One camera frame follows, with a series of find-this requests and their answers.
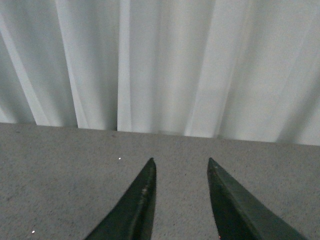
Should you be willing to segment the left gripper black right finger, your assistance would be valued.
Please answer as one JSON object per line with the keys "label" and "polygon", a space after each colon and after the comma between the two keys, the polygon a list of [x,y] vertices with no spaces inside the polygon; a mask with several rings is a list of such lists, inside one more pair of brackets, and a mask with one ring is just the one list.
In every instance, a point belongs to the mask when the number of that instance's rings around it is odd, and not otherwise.
{"label": "left gripper black right finger", "polygon": [[221,240],[305,240],[270,211],[212,158],[207,178],[212,212]]}

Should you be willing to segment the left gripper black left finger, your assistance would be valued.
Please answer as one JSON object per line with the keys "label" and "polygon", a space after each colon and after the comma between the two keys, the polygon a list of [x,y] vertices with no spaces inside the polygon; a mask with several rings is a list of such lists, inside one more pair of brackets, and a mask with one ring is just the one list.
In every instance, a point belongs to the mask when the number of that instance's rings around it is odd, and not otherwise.
{"label": "left gripper black left finger", "polygon": [[150,158],[108,215],[87,240],[150,240],[157,189],[157,169]]}

